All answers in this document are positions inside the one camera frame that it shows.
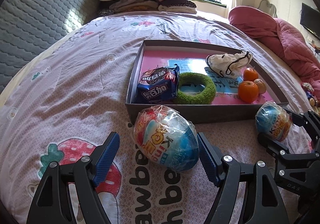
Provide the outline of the blue surprise egg toy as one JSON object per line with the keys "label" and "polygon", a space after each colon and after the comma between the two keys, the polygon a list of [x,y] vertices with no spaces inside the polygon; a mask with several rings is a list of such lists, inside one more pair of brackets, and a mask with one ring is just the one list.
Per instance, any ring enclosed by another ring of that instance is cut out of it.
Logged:
{"label": "blue surprise egg toy", "polygon": [[255,125],[259,133],[282,142],[292,125],[290,115],[275,102],[267,101],[255,115]]}

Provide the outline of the walnut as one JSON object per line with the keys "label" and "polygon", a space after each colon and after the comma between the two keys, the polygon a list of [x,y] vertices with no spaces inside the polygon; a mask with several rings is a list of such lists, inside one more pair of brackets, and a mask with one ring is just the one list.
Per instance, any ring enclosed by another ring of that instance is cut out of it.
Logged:
{"label": "walnut", "polygon": [[259,89],[259,94],[264,94],[266,92],[266,84],[261,79],[254,80],[254,83]]}

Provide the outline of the orange tangerine with stem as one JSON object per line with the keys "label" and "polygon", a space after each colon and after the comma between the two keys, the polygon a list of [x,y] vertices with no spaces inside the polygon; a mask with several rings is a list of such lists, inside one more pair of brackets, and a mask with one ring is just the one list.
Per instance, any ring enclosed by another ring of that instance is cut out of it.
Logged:
{"label": "orange tangerine with stem", "polygon": [[238,85],[238,97],[246,102],[253,103],[259,95],[259,88],[253,81],[243,81]]}

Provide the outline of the white drawstring cloth bag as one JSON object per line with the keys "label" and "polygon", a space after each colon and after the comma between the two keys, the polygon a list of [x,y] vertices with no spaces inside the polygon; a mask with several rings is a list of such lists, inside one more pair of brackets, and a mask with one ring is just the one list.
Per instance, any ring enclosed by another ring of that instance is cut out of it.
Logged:
{"label": "white drawstring cloth bag", "polygon": [[209,69],[222,78],[237,79],[253,59],[250,52],[214,54],[206,57]]}

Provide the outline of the red blue surprise egg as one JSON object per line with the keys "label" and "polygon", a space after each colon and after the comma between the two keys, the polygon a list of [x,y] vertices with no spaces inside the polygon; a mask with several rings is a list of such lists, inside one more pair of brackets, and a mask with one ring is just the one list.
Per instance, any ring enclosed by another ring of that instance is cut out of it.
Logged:
{"label": "red blue surprise egg", "polygon": [[140,111],[133,140],[150,161],[176,172],[190,170],[199,160],[195,126],[164,105]]}

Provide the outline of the blue oreo cookie packet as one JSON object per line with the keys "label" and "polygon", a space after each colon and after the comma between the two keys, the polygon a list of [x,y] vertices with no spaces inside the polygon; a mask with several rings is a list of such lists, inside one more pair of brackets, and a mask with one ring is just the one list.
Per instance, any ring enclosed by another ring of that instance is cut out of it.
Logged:
{"label": "blue oreo cookie packet", "polygon": [[157,104],[177,97],[180,67],[157,67],[144,72],[137,84],[137,104]]}

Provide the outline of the small toy figure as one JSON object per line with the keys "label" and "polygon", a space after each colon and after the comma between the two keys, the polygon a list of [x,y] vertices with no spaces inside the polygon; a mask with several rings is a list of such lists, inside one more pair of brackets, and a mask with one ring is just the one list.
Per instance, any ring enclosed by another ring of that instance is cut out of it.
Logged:
{"label": "small toy figure", "polygon": [[301,83],[301,87],[304,90],[307,99],[312,107],[319,107],[319,102],[315,96],[312,85],[308,82]]}

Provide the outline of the pink chinese workbook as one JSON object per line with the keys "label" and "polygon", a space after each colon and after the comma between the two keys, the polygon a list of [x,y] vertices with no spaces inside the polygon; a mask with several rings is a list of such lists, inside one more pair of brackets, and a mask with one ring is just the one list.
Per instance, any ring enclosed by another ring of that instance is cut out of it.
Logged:
{"label": "pink chinese workbook", "polygon": [[163,47],[163,50],[157,46],[146,46],[137,54],[132,75],[130,78],[130,84],[127,93],[127,104],[137,105],[157,105],[158,103],[144,104],[136,102],[136,89],[137,84],[143,72],[157,67],[173,67],[178,64],[181,73],[193,72],[208,75],[213,83],[216,85],[216,95],[210,105],[194,105],[194,106],[235,106],[235,105],[249,105],[249,106],[261,106],[267,101],[278,102],[279,98],[273,90],[276,89],[274,86],[268,85],[274,83],[272,78],[265,73],[265,71],[257,64],[254,60],[250,62],[246,67],[253,67],[259,74],[261,79],[266,84],[266,92],[260,94],[256,101],[251,104],[245,103],[238,97],[238,83],[243,81],[241,70],[240,77],[236,79],[221,78],[215,72],[208,69],[205,58],[210,54],[226,54],[226,53],[239,53],[240,50],[226,48],[227,52],[218,51],[218,49],[204,49],[204,48],[182,48],[169,46],[167,49]]}

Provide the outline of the pink quilted blanket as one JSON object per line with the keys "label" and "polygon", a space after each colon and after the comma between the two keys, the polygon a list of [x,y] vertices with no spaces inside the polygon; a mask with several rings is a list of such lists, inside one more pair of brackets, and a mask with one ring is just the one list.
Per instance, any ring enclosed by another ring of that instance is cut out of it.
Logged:
{"label": "pink quilted blanket", "polygon": [[311,84],[315,93],[319,94],[319,61],[297,28],[247,6],[233,8],[228,19],[232,26],[272,50],[302,82]]}

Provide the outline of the black flat tv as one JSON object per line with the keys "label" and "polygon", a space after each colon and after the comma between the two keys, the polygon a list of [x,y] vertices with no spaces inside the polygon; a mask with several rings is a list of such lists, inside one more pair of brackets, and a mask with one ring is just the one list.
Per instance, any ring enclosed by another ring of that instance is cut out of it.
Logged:
{"label": "black flat tv", "polygon": [[319,40],[320,13],[318,10],[302,3],[300,24]]}

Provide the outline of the pink strawberry bed sheet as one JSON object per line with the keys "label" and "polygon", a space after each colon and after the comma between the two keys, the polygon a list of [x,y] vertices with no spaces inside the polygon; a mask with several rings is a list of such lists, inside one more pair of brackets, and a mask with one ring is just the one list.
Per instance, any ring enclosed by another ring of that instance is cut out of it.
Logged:
{"label": "pink strawberry bed sheet", "polygon": [[249,51],[295,112],[310,104],[294,71],[228,22],[188,14],[128,13],[95,19],[22,69],[2,98],[1,202],[25,223],[52,161],[74,163],[112,131],[120,148],[98,195],[112,223],[203,223],[217,194],[202,165],[177,174],[145,158],[132,139],[125,101],[145,40],[180,40]]}

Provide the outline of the grey quilted headboard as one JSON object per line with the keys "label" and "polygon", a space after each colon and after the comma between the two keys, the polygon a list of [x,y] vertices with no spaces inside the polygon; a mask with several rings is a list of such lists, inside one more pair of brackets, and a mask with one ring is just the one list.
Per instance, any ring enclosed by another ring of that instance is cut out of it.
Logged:
{"label": "grey quilted headboard", "polygon": [[4,0],[1,89],[33,58],[98,14],[98,0]]}

